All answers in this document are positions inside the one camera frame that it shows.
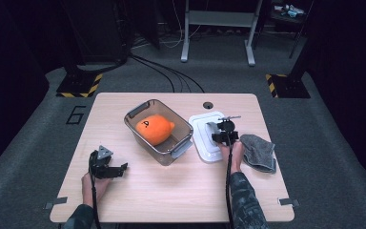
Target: transparent storage box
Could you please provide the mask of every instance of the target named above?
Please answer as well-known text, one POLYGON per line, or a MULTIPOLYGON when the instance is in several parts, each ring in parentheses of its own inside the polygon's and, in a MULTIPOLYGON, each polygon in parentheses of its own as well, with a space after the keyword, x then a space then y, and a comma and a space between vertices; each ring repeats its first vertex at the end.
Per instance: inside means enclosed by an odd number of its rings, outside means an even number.
POLYGON ((136 141, 161 165, 172 164, 193 145, 192 125, 157 99, 148 100, 129 111, 124 117, 124 122, 132 130, 136 141), (156 146, 152 146, 135 130, 136 124, 150 115, 163 115, 174 123, 171 136, 156 146))

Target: person's arm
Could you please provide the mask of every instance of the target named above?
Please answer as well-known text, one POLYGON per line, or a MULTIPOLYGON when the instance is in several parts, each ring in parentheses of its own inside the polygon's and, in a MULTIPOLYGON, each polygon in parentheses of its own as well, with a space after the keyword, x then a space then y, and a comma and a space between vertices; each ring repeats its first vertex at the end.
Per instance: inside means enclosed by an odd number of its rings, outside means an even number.
MULTIPOLYGON (((96 188, 96 200, 103 197, 106 192, 107 186, 111 179, 97 179, 94 182, 96 188)), ((83 203, 80 204, 73 214, 68 218, 64 225, 65 229, 89 229, 92 226, 94 212, 93 212, 93 197, 92 197, 92 181, 89 173, 82 177, 82 198, 83 203)))
MULTIPOLYGON (((223 160, 228 163, 230 148, 223 144, 218 144, 218 146, 221 149, 223 160)), ((255 196, 254 187, 240 170, 244 152, 242 142, 235 142, 230 176, 234 229, 267 229, 269 225, 255 196)))

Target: gray floor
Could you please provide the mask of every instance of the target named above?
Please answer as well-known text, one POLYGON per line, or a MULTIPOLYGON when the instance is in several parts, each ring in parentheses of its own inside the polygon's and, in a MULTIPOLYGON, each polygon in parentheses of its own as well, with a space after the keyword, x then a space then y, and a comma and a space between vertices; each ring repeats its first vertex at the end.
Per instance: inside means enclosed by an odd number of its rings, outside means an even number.
MULTIPOLYGON (((270 94, 265 74, 289 73, 302 43, 289 59, 293 45, 289 36, 264 33, 254 51, 256 66, 249 67, 244 39, 230 35, 192 41, 184 64, 180 62, 182 43, 174 48, 162 45, 160 51, 143 46, 132 52, 188 75, 206 93, 258 97, 289 195, 300 202, 293 221, 271 223, 272 228, 366 228, 366 171, 339 132, 312 78, 307 73, 302 78, 310 99, 270 94)), ((132 59, 104 73, 90 98, 56 97, 64 76, 62 69, 47 74, 51 87, 45 99, 0 157, 0 228, 57 228, 50 221, 50 210, 43 206, 57 196, 97 94, 172 92, 164 76, 132 59), (82 121, 67 125, 75 106, 85 106, 78 110, 84 114, 82 121)), ((169 76, 179 93, 179 80, 169 76)), ((201 93, 193 83, 190 89, 201 93)), ((114 228, 114 224, 103 225, 114 228)))

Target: wooden table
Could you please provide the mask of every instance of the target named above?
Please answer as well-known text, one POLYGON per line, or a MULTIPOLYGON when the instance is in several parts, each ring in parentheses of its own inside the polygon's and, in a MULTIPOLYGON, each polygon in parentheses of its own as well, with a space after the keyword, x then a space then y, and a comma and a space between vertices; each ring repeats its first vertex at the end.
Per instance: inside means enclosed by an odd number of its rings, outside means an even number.
MULTIPOLYGON (((226 165, 222 161, 204 163, 193 145, 170 166, 160 165, 137 144, 124 116, 137 105, 159 99, 180 116, 213 111, 241 115, 234 120, 239 135, 258 135, 270 140, 257 98, 253 94, 98 94, 75 149, 58 197, 67 203, 56 204, 51 221, 65 222, 82 203, 81 177, 88 171, 91 152, 103 145, 113 151, 111 167, 126 162, 123 177, 115 178, 99 202, 101 222, 227 222, 225 199, 226 165), (207 110, 204 102, 212 102, 207 110)), ((288 198, 277 163, 275 174, 264 174, 242 163, 244 174, 253 185, 267 221, 290 221, 291 205, 281 206, 279 198, 288 198)))

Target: hand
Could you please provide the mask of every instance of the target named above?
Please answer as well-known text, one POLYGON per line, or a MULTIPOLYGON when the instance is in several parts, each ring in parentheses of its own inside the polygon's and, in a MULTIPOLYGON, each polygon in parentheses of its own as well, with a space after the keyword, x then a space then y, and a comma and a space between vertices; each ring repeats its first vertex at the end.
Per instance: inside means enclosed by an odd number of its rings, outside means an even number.
MULTIPOLYGON (((227 163, 228 165, 228 157, 230 155, 230 147, 226 146, 222 143, 217 143, 219 149, 221 150, 222 159, 227 163)), ((240 170, 240 164, 243 160, 243 155, 245 154, 245 148, 241 141, 236 141, 233 146, 233 158, 232 158, 232 164, 231 164, 231 174, 235 172, 242 172, 240 170)))
MULTIPOLYGON (((99 202, 100 199, 105 194, 107 186, 109 185, 110 181, 112 181, 110 178, 103 178, 103 179, 97 178, 95 180, 94 187, 96 188, 96 200, 97 200, 97 202, 99 202)), ((86 204, 86 205, 89 205, 90 207, 93 207, 93 197, 92 197, 92 188, 91 187, 92 187, 91 175, 89 173, 86 173, 82 177, 82 198, 83 198, 83 203, 86 204)))

